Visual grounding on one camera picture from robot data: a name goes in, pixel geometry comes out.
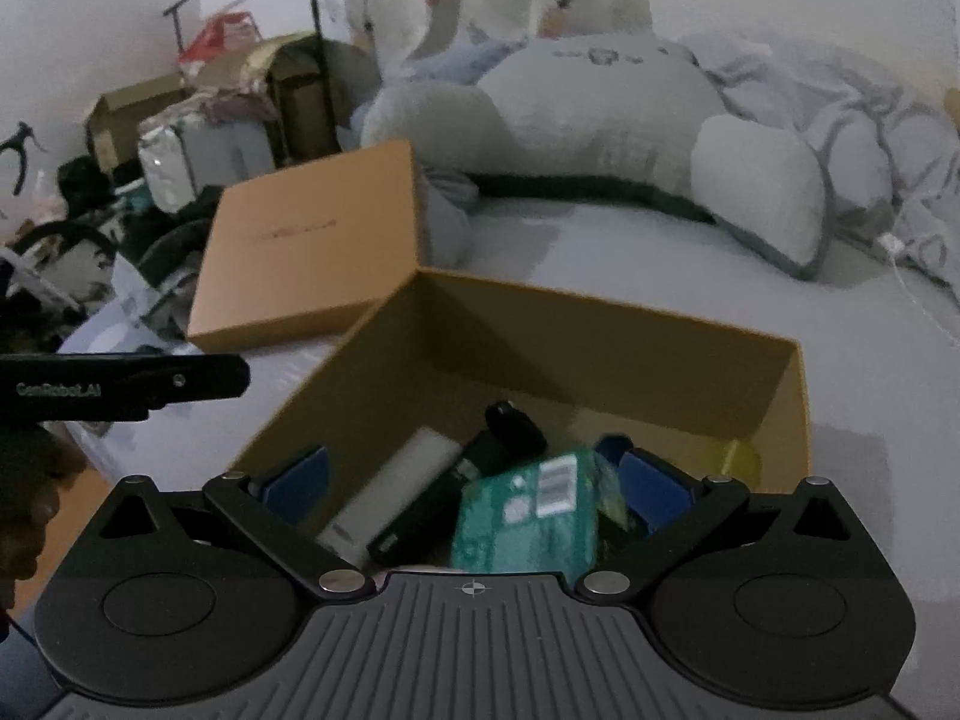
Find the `green printed carton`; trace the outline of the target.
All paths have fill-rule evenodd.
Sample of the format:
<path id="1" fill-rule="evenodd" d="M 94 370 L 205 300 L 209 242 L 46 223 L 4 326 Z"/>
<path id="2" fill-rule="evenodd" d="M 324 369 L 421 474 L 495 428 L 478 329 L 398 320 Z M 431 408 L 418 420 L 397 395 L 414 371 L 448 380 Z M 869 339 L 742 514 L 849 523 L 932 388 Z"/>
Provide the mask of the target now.
<path id="1" fill-rule="evenodd" d="M 615 465 L 578 450 L 467 484 L 449 566 L 558 574 L 573 587 L 635 530 Z"/>

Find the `black garment pile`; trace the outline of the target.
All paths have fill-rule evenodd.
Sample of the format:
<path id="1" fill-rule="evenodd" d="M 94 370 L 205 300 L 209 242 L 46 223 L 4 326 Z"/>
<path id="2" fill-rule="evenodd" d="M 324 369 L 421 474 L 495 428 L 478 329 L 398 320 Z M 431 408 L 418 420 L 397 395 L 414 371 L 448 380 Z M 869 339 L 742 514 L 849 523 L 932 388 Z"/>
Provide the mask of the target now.
<path id="1" fill-rule="evenodd" d="M 197 275 L 223 192 L 221 185 L 207 185 L 176 213 L 152 206 L 133 216 L 114 265 L 137 273 L 151 288 L 160 288 L 176 273 Z"/>

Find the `brown cardboard box pile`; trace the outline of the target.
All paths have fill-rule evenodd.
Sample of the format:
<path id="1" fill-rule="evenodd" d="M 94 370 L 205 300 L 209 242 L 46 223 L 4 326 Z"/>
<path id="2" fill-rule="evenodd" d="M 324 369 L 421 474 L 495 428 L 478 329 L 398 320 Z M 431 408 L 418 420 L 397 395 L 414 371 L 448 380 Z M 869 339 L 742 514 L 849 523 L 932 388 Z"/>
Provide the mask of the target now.
<path id="1" fill-rule="evenodd" d="M 194 75 L 174 71 L 99 94 L 83 114 L 86 148 L 110 174 L 137 156 L 149 121 L 181 106 L 212 124 L 262 122 L 277 166 L 304 163 L 337 151 L 335 131 L 379 85 L 367 50 L 295 32 L 230 50 Z"/>

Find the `red white plastic bag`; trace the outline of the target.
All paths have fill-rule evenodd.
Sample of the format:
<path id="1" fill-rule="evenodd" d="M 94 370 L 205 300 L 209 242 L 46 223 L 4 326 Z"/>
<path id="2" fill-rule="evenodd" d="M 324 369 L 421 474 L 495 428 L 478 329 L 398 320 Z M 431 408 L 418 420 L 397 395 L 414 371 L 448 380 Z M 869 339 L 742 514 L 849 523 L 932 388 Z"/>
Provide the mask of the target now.
<path id="1" fill-rule="evenodd" d="M 218 13 L 206 20 L 194 41 L 179 52 L 178 64 L 182 68 L 208 64 L 220 55 L 252 46 L 260 39 L 262 34 L 250 11 Z"/>

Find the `black blue flat device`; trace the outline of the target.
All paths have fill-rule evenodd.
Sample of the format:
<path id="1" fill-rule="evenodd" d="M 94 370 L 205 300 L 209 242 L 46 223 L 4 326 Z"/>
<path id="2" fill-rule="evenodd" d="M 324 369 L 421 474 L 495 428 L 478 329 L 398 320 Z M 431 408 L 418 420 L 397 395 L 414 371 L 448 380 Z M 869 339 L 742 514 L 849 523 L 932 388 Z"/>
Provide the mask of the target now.
<path id="1" fill-rule="evenodd" d="M 631 449 L 630 437 L 623 434 L 605 434 L 594 445 L 597 509 L 626 533 L 646 530 L 640 465 L 628 458 Z"/>

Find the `grey crumpled duvet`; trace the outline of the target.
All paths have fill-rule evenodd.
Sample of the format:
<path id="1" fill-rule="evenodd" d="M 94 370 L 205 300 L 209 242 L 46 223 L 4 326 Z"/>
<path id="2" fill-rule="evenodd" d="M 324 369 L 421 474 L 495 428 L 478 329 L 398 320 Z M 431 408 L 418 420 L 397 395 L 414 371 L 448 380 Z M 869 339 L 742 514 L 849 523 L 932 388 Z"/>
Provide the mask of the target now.
<path id="1" fill-rule="evenodd" d="M 771 29 L 682 39 L 727 107 L 799 135 L 825 171 L 833 231 L 958 288 L 958 133 L 950 115 L 866 55 Z"/>

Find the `orange box lid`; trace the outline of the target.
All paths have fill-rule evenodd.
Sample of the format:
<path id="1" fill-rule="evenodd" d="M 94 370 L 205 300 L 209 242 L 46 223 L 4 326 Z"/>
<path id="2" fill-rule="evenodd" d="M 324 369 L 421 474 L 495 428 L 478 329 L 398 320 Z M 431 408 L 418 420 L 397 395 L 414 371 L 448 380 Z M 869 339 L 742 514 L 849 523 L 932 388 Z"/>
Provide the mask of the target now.
<path id="1" fill-rule="evenodd" d="M 233 353 L 347 332 L 420 266 L 423 202 L 402 140 L 227 188 L 187 339 Z"/>

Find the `black cylindrical bottle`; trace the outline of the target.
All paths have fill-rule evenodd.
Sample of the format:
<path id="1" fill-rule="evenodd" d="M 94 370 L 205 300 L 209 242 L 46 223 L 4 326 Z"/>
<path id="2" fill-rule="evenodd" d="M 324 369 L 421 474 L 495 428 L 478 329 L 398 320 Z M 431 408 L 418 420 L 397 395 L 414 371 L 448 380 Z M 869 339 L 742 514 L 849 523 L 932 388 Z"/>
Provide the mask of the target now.
<path id="1" fill-rule="evenodd" d="M 547 439 L 526 411 L 511 401 L 485 408 L 485 427 L 368 546 L 378 571 L 439 566 L 451 552 L 462 494 L 470 483 L 542 460 Z"/>

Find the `yellow transparent pouch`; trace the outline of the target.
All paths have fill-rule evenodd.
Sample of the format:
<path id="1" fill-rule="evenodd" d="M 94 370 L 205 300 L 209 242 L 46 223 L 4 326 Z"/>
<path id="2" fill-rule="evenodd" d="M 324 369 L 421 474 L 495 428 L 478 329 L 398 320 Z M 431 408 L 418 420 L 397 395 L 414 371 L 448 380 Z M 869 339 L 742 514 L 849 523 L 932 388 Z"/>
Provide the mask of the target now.
<path id="1" fill-rule="evenodd" d="M 750 440 L 720 442 L 709 457 L 708 475 L 736 478 L 750 489 L 760 486 L 761 470 L 763 460 Z"/>

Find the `orange cardboard box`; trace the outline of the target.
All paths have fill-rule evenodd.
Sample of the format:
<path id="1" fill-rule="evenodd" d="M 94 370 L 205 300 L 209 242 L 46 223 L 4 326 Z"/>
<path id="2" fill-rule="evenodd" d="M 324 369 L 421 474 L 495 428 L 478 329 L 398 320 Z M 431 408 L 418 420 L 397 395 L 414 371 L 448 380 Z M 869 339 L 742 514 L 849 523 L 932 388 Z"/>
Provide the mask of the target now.
<path id="1" fill-rule="evenodd" d="M 750 440 L 760 493 L 811 471 L 799 344 L 639 305 L 421 270 L 364 314 L 233 465 L 258 475 L 329 452 L 317 536 L 421 426 L 457 444 L 495 401 L 526 411 L 550 455 L 625 434 L 697 478 L 720 442 Z"/>

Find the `light blue blanket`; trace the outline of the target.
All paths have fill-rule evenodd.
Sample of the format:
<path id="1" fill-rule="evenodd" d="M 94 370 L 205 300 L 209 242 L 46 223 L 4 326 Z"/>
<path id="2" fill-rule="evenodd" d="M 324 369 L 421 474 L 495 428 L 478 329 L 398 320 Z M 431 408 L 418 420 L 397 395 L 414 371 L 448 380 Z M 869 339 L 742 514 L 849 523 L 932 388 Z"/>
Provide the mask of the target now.
<path id="1" fill-rule="evenodd" d="M 439 54 L 389 68 L 382 76 L 381 85 L 420 82 L 475 85 L 485 73 L 525 45 L 524 41 L 498 39 L 487 39 L 478 44 L 457 43 Z"/>

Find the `white remote control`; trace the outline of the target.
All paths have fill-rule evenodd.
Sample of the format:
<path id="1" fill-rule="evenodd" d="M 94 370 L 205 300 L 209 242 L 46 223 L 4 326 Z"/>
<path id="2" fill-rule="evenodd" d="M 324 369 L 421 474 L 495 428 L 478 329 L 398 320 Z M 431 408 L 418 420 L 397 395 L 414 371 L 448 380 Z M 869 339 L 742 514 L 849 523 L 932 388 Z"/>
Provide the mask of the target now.
<path id="1" fill-rule="evenodd" d="M 387 530 L 459 457 L 460 447 L 434 429 L 416 429 L 371 476 L 331 522 L 316 543 L 355 567 L 370 567 L 374 545 Z"/>

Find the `grey crumpled garment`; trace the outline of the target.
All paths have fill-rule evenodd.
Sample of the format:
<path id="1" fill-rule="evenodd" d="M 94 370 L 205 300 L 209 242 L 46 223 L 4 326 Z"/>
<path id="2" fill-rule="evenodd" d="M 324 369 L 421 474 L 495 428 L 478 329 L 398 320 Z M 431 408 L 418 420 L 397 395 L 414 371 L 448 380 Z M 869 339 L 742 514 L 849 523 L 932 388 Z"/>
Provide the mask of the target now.
<path id="1" fill-rule="evenodd" d="M 438 268 L 457 268 L 470 254 L 470 212 L 480 200 L 478 187 L 466 174 L 423 166 L 420 172 L 427 261 Z"/>

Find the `silver foil bag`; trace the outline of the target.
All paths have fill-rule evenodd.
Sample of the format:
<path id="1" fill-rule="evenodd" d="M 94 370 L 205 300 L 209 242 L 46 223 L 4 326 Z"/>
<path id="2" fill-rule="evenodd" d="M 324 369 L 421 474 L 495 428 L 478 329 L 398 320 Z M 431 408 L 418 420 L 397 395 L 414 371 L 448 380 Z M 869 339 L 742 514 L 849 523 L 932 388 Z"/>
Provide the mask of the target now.
<path id="1" fill-rule="evenodd" d="M 275 171 L 262 122 L 210 124 L 202 114 L 149 125 L 139 138 L 139 160 L 153 203 L 176 215 L 207 187 L 231 187 Z"/>

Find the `grey green backrest pillow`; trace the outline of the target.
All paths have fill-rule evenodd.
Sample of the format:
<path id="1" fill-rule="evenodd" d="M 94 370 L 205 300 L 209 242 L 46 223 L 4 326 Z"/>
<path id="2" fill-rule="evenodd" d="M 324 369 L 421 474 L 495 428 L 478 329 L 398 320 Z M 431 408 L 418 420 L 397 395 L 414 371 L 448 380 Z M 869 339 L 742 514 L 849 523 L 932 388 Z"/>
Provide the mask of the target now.
<path id="1" fill-rule="evenodd" d="M 471 82 L 391 80 L 359 141 L 392 140 L 490 192 L 638 199 L 711 221 L 800 280 L 822 262 L 828 197 L 811 147 L 734 112 L 685 47 L 652 32 L 534 39 Z"/>

